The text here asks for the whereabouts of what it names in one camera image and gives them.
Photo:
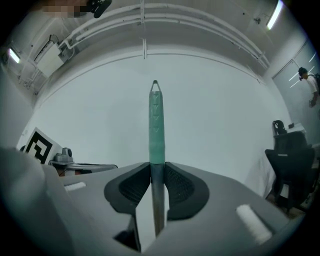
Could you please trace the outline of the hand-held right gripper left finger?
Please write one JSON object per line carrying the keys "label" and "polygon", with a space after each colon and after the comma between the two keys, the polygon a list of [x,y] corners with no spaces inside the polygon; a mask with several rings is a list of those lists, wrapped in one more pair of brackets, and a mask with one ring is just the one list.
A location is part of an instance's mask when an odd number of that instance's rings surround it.
{"label": "hand-held right gripper left finger", "polygon": [[75,205],[117,246],[143,253],[155,241],[148,163],[61,180]]}

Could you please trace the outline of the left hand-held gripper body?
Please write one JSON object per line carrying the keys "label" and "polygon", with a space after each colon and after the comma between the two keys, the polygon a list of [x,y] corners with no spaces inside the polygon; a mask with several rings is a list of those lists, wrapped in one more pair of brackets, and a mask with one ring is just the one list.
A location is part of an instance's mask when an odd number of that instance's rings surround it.
{"label": "left hand-held gripper body", "polygon": [[0,198],[18,227],[50,256],[85,255],[85,222],[49,162],[56,144],[35,129],[22,151],[0,150]]}

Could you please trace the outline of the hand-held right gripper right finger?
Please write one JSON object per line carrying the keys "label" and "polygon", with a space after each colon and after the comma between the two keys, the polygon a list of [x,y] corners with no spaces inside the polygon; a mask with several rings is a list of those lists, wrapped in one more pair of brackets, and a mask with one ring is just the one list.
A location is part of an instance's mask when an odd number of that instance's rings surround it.
{"label": "hand-held right gripper right finger", "polygon": [[302,222],[232,178],[172,162],[164,174],[169,209],[152,256],[273,256]]}

